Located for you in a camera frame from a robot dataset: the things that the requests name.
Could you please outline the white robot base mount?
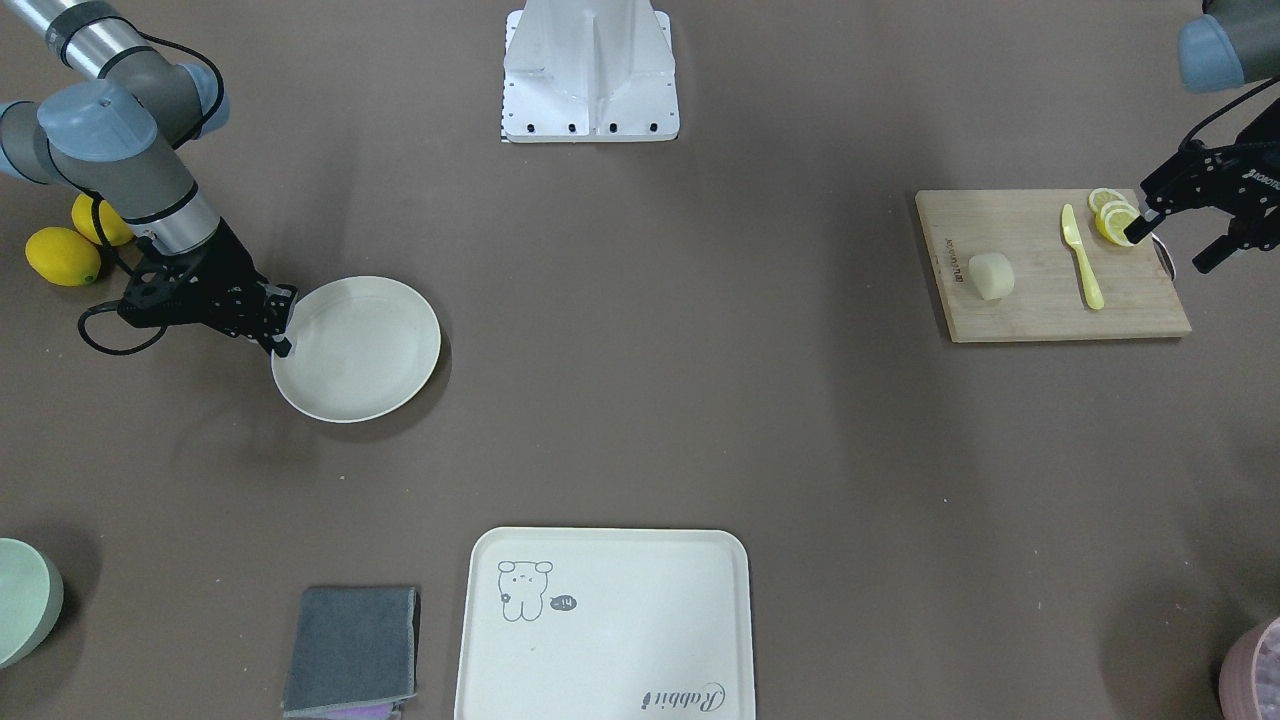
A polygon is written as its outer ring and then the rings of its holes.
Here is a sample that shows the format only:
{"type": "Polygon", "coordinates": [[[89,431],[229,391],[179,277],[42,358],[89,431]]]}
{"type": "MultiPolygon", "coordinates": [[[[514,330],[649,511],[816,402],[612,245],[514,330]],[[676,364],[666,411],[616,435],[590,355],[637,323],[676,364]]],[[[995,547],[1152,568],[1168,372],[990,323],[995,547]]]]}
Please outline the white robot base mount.
{"type": "Polygon", "coordinates": [[[527,1],[504,23],[500,137],[639,143],[678,137],[669,15],[649,1],[527,1]]]}

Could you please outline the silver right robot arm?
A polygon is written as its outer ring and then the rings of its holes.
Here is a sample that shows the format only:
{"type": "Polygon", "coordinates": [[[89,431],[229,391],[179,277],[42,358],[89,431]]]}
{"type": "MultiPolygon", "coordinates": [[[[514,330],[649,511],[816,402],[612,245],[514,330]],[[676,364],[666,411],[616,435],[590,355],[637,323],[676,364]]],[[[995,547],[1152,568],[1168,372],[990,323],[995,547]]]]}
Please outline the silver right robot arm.
{"type": "Polygon", "coordinates": [[[9,9],[83,79],[41,102],[3,105],[3,172],[64,184],[113,206],[140,241],[114,313],[156,337],[206,325],[285,357],[298,297],[274,284],[179,158],[184,143],[227,123],[225,85],[200,53],[175,64],[161,38],[136,28],[108,1],[12,1],[9,9]]]}

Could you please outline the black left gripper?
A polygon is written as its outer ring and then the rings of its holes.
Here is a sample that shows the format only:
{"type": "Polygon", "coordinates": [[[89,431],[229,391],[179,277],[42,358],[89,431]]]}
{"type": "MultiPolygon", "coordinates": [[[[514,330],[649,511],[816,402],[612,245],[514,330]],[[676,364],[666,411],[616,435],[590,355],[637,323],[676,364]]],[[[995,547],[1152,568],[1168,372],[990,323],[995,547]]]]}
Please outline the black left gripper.
{"type": "Polygon", "coordinates": [[[1124,234],[1129,245],[1147,240],[1170,215],[1215,208],[1233,218],[1231,229],[1193,259],[1208,274],[1234,254],[1251,247],[1251,236],[1277,234],[1279,120],[1257,118],[1236,142],[1211,149],[1199,140],[1184,143],[1140,182],[1143,209],[1124,234]]]}

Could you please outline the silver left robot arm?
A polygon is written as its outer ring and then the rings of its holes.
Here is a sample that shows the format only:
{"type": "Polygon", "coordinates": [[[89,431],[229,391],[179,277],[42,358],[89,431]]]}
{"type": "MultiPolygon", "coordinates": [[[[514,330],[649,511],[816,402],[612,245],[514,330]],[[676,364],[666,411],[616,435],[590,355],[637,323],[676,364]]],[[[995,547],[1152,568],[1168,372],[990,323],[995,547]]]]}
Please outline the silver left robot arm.
{"type": "Polygon", "coordinates": [[[1204,1],[1199,18],[1181,27],[1180,77],[1193,94],[1254,87],[1197,124],[1162,165],[1140,182],[1140,215],[1124,231],[1130,242],[1180,211],[1216,208],[1230,215],[1225,234],[1193,259],[1207,274],[1235,252],[1270,251],[1279,241],[1279,105],[1271,102],[1236,136],[1211,147],[1197,135],[1257,94],[1277,85],[1279,4],[1204,1]]]}

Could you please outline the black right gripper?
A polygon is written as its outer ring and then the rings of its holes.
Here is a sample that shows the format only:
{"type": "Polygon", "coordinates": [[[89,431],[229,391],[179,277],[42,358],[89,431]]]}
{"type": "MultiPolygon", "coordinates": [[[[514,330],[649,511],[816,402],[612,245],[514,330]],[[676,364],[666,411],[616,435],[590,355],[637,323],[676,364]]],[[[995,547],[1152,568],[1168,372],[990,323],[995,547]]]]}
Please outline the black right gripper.
{"type": "Polygon", "coordinates": [[[221,220],[198,247],[166,255],[138,238],[142,258],[116,313],[134,328],[202,324],[229,337],[262,340],[269,356],[288,357],[285,334],[298,288],[260,274],[234,231],[221,220]]]}

